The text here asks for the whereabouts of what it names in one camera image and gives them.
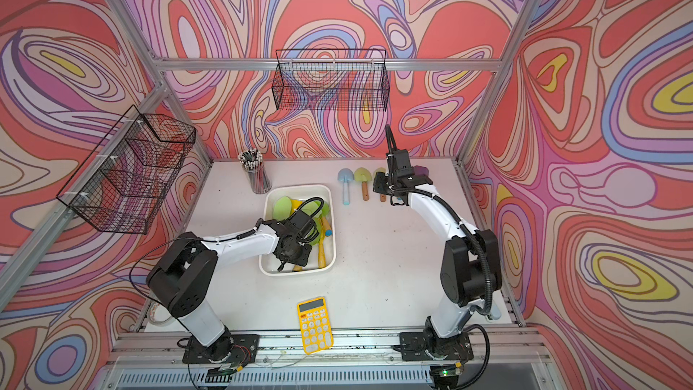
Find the purple shovel pink handle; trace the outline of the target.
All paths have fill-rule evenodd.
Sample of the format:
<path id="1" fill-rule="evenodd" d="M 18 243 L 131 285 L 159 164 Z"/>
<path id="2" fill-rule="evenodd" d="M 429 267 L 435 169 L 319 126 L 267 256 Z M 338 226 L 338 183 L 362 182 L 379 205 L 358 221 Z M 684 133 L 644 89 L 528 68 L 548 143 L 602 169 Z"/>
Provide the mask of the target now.
<path id="1" fill-rule="evenodd" d="M 430 176 L 429 169 L 425 166 L 422 166 L 422 165 L 413 166 L 413 171 L 414 171 L 414 174 L 416 176 L 426 177 L 426 178 L 429 178 L 429 176 Z"/>

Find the light blue shovel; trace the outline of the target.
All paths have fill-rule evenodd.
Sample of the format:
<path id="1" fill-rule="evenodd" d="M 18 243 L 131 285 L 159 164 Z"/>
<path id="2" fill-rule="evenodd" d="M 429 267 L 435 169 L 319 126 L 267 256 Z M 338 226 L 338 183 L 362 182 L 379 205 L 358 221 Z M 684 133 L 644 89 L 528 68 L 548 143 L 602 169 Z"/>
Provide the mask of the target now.
<path id="1" fill-rule="evenodd" d="M 342 203 L 348 206 L 350 200 L 350 184 L 355 180 L 354 172 L 349 168 L 342 168 L 337 174 L 337 179 L 342 184 Z"/>

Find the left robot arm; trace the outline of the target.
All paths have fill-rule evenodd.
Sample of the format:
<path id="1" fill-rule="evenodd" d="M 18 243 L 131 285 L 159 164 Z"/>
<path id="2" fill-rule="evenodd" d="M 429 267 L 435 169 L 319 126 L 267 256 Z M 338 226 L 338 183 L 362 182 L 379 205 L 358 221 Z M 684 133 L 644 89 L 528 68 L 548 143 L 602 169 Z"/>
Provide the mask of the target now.
<path id="1" fill-rule="evenodd" d="M 222 363 L 237 347 L 207 300 L 218 267 L 265 255 L 278 259 L 280 269 L 287 264 L 303 267 L 308 264 L 312 242 L 318 238 L 316 220 L 294 213 L 286 220 L 260 218 L 252 229 L 221 237 L 201 238 L 185 232 L 173 240 L 146 277 L 146 284 L 171 317 L 191 334 L 185 361 Z"/>

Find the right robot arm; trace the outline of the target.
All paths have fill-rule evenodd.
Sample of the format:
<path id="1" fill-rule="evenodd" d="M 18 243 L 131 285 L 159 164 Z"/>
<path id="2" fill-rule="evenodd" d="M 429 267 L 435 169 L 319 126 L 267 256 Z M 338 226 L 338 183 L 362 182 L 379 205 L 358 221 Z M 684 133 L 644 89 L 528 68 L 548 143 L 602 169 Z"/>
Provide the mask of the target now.
<path id="1" fill-rule="evenodd" d="M 493 300 L 503 284 L 498 238 L 461 218 L 427 175 L 415 173 L 407 151 L 390 149 L 386 162 L 386 172 L 375 175 L 374 191 L 388 196 L 393 206 L 413 209 L 444 241 L 440 267 L 444 298 L 422 332 L 400 335 L 397 350 L 406 361 L 422 356 L 467 360 L 471 318 L 499 317 Z"/>

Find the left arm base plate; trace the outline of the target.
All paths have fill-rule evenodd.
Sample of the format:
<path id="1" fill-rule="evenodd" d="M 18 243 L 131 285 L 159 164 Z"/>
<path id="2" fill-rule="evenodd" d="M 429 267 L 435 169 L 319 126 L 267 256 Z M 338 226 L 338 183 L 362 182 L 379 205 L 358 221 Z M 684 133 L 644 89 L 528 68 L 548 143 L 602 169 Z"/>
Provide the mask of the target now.
<path id="1" fill-rule="evenodd" d="M 194 336 L 184 347 L 182 363 L 186 365 L 231 364 L 246 366 L 256 361 L 259 334 L 224 333 L 209 347 L 204 347 Z"/>

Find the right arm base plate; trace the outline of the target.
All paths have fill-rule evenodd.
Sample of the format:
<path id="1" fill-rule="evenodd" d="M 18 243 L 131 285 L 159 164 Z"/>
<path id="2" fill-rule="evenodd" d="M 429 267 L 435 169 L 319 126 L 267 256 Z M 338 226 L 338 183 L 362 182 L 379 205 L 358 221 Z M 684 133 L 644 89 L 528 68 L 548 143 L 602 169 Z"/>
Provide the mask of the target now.
<path id="1" fill-rule="evenodd" d="M 440 338 L 431 331 L 401 332 L 399 343 L 392 349 L 402 355 L 404 361 L 449 361 L 467 363 L 474 359 L 469 336 L 460 333 L 450 338 Z"/>

